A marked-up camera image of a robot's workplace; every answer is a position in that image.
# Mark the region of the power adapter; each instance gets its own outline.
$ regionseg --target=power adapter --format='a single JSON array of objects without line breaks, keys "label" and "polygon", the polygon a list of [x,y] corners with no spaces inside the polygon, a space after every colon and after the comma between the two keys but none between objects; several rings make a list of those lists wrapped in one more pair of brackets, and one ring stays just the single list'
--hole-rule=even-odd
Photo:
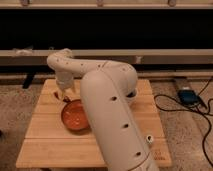
[{"label": "power adapter", "polygon": [[199,102],[194,90],[179,90],[178,97],[183,105],[193,105]]},{"label": "power adapter", "polygon": [[175,78],[175,82],[178,90],[178,97],[183,105],[199,103],[199,98],[195,91],[192,90],[186,77],[177,77]]}]

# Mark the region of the orange bowl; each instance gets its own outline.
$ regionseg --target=orange bowl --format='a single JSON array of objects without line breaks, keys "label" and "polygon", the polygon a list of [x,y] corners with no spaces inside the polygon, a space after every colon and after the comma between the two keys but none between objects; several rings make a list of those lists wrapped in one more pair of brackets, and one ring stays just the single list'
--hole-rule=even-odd
[{"label": "orange bowl", "polygon": [[64,106],[61,112],[61,120],[72,131],[89,128],[89,122],[80,99],[73,100]]}]

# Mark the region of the screw hole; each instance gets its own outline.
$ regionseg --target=screw hole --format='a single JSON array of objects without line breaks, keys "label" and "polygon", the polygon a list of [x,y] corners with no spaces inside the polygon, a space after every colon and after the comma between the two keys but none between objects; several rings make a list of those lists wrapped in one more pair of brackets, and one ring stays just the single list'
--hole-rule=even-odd
[{"label": "screw hole", "polygon": [[141,155],[141,152],[137,152],[137,153],[135,154],[136,157],[139,157],[140,155]]},{"label": "screw hole", "polygon": [[117,100],[117,97],[113,96],[113,97],[111,97],[110,100],[115,101],[115,100]]},{"label": "screw hole", "polygon": [[123,128],[128,128],[129,127],[129,124],[125,124],[124,126],[123,126]]},{"label": "screw hole", "polygon": [[152,137],[150,135],[147,138],[148,138],[149,141],[152,139]]}]

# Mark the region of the terrazzo floor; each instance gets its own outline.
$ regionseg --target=terrazzo floor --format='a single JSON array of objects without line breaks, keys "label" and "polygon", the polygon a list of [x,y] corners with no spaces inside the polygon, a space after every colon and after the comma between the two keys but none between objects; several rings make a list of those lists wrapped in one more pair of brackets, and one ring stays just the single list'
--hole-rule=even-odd
[{"label": "terrazzo floor", "polygon": [[[29,89],[22,89],[25,76],[0,76],[0,129],[4,132],[0,139],[0,171],[39,171],[39,169],[16,169],[15,163],[29,124],[31,114],[38,100],[42,83],[46,77],[36,78]],[[193,80],[196,92],[202,89],[207,80]],[[176,97],[171,81],[151,81],[154,94],[164,93]],[[213,82],[203,92],[207,101],[213,97]],[[161,98],[158,104],[165,108],[179,108],[167,99]],[[207,130],[206,121],[189,112],[159,111],[165,136],[168,142],[173,166],[161,171],[209,171],[213,170],[206,161],[201,142]],[[207,140],[207,152],[213,161],[213,133]],[[103,169],[63,169],[71,171],[102,171]]]}]

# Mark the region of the wooden board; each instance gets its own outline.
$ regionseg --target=wooden board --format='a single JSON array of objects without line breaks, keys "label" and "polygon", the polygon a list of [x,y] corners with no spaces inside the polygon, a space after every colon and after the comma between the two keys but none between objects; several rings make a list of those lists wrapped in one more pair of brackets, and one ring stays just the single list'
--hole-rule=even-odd
[{"label": "wooden board", "polygon": [[[80,81],[75,81],[76,93],[68,91],[73,99],[80,98]],[[17,168],[85,168],[105,167],[100,150],[91,130],[76,135],[61,122],[61,110],[65,103],[57,100],[55,80],[46,80],[32,115],[25,140],[19,153]],[[152,89],[148,80],[139,80],[137,97],[131,109],[142,134],[151,134],[155,142],[151,147],[160,167],[171,166],[171,158]]]},{"label": "wooden board", "polygon": [[[180,9],[213,8],[212,0],[174,0],[174,2],[175,8]],[[170,8],[168,0],[103,0],[100,6],[99,4],[97,0],[33,0],[27,8]],[[0,8],[23,8],[23,6],[19,0],[1,0]]]}]

